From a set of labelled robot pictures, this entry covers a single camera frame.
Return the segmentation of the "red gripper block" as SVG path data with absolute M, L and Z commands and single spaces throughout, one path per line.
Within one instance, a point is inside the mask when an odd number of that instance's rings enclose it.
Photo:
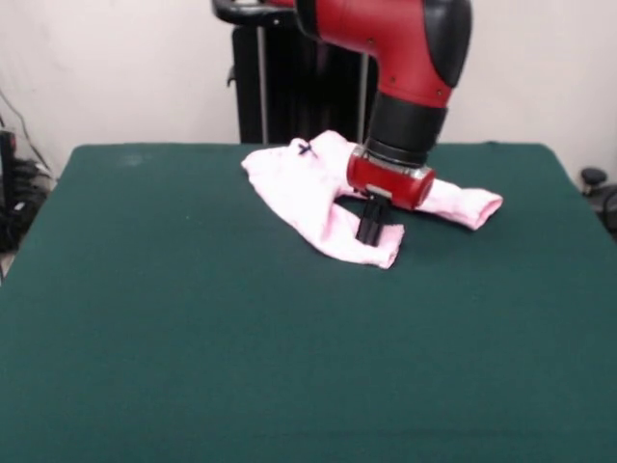
M 372 196 L 362 210 L 356 239 L 377 246 L 388 217 L 389 202 L 405 210 L 417 209 L 429 195 L 436 173 L 429 167 L 395 165 L 378 159 L 365 147 L 355 147 L 348 160 L 346 178 L 353 189 Z

